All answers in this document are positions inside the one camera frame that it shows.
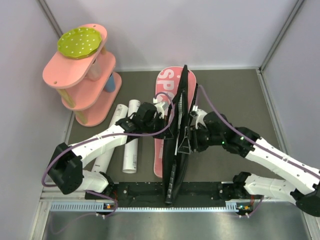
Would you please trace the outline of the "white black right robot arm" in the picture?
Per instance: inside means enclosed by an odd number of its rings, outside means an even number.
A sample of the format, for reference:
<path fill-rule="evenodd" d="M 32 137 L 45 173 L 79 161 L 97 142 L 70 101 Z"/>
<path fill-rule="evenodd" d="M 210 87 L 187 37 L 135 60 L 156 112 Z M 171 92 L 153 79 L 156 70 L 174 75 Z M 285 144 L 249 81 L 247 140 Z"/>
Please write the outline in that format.
<path fill-rule="evenodd" d="M 195 113 L 195 124 L 186 128 L 178 145 L 180 153 L 202 152 L 221 146 L 231 154 L 257 163 L 280 179 L 241 172 L 233 178 L 233 192 L 239 198 L 260 195 L 292 203 L 301 211 L 320 215 L 320 170 L 300 162 L 268 143 L 247 127 L 234 127 L 220 113 Z"/>

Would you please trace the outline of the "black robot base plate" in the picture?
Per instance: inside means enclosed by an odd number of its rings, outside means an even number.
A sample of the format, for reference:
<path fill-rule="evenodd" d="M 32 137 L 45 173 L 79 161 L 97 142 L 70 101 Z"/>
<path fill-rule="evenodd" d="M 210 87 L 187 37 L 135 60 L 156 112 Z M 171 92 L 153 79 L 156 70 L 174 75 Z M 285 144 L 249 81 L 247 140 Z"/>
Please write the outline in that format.
<path fill-rule="evenodd" d="M 169 189 L 162 182 L 119 182 L 102 194 L 117 200 L 122 208 L 221 207 L 230 200 L 258 202 L 262 198 L 233 182 L 182 182 Z"/>

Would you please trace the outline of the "pink sport racket bag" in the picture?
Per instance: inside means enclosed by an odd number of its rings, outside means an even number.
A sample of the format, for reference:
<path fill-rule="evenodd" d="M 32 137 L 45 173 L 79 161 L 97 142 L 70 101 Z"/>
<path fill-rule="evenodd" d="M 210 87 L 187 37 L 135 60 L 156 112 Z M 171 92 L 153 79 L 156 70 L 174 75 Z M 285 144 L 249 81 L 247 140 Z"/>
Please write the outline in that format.
<path fill-rule="evenodd" d="M 174 186 L 176 189 L 182 184 L 189 161 L 190 154 L 178 152 L 183 141 L 185 128 L 190 127 L 193 121 L 192 107 L 196 103 L 198 84 L 195 74 L 184 66 L 170 66 L 163 69 L 156 78 L 155 95 L 160 102 L 173 102 L 166 113 L 170 123 L 173 139 L 154 140 L 154 166 L 157 177 L 162 179 L 166 188 L 167 168 L 176 160 L 176 174 Z"/>

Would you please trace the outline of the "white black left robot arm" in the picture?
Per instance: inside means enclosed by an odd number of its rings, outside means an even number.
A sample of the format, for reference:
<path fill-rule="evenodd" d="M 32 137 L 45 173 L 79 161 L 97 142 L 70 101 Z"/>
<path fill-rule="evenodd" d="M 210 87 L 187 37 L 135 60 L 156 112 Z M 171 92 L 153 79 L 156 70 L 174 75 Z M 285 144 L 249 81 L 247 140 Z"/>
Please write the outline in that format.
<path fill-rule="evenodd" d="M 54 186 L 64 195 L 77 190 L 96 192 L 102 198 L 109 198 L 114 191 L 111 180 L 103 171 L 93 172 L 84 168 L 94 159 L 109 150 L 130 143 L 145 136 L 165 139 L 169 131 L 169 113 L 174 105 L 142 103 L 136 112 L 119 119 L 105 131 L 79 143 L 56 146 L 45 171 Z"/>

